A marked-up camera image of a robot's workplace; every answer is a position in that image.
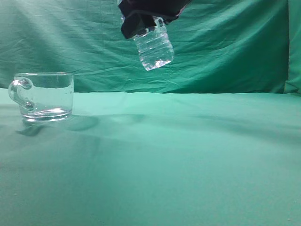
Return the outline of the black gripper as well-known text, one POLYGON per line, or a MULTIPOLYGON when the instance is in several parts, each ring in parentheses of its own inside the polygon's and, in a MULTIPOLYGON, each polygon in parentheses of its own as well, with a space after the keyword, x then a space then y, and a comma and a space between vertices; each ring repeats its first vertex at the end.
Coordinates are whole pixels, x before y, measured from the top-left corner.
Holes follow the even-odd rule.
POLYGON ((145 35, 155 30, 153 16, 170 23, 190 3, 191 0, 118 0, 117 6, 125 18, 121 32, 125 39, 145 35))

